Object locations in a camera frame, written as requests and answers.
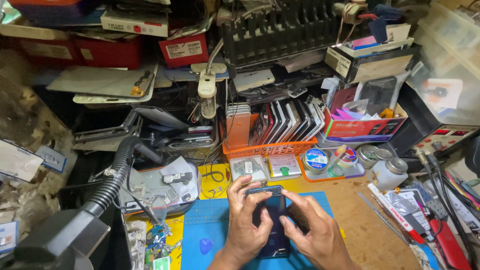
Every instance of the tool holder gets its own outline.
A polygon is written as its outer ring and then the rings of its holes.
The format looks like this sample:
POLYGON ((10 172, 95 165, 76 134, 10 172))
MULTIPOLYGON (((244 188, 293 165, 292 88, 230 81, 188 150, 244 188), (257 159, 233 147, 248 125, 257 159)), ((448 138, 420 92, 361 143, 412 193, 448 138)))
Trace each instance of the tool holder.
MULTIPOLYGON (((225 61, 231 78, 236 69, 322 49, 335 44, 341 17, 334 0, 282 0, 279 8, 262 10, 221 26, 225 61)), ((353 25, 343 25, 344 40, 353 25)), ((367 20, 357 25, 351 39, 370 35, 367 20)))

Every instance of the left hand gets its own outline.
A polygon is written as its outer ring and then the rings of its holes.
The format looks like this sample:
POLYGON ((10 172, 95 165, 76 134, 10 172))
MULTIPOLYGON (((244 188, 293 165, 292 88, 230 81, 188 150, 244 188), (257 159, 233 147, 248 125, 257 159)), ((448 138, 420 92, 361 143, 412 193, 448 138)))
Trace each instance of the left hand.
POLYGON ((249 189, 258 188, 261 182, 250 182, 252 176, 241 176, 237 178, 227 189, 230 217, 228 223, 228 236, 221 252, 223 259, 240 269, 243 265, 255 258, 268 241, 272 230, 273 221, 266 208, 260 214, 262 221, 257 228, 252 223, 252 215, 257 204, 272 196, 271 192, 259 192, 248 195, 245 199, 245 192, 249 189))

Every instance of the right hand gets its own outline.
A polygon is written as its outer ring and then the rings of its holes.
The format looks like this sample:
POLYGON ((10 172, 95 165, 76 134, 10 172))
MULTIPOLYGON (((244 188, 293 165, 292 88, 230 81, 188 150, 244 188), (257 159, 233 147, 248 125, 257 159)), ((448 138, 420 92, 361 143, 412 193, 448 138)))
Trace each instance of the right hand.
POLYGON ((280 217, 285 235, 313 266, 325 270, 361 269, 350 259, 337 222, 312 196, 301 197, 285 189, 282 190, 282 194, 295 203, 308 220, 310 231, 303 235, 286 216, 280 217))

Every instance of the green sticker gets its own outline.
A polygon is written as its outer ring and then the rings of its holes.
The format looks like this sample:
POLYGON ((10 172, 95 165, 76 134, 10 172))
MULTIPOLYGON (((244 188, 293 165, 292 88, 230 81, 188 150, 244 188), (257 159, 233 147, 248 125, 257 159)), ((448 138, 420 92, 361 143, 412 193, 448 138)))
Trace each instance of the green sticker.
POLYGON ((153 261, 153 270, 170 270, 170 259, 163 257, 153 261))
POLYGON ((281 167, 279 170, 282 172, 282 175, 288 175, 288 171, 290 171, 288 167, 281 167))

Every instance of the digital display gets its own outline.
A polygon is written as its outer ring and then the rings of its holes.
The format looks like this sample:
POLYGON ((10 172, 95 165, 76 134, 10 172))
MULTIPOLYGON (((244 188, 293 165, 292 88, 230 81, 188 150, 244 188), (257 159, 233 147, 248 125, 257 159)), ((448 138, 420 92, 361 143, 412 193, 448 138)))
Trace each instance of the digital display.
POLYGON ((437 131, 435 131, 435 133, 433 133, 434 135, 447 135, 450 131, 449 130, 443 130, 443 129, 439 129, 437 131))
POLYGON ((452 136, 465 136, 468 134, 468 131, 455 131, 452 133, 452 136))

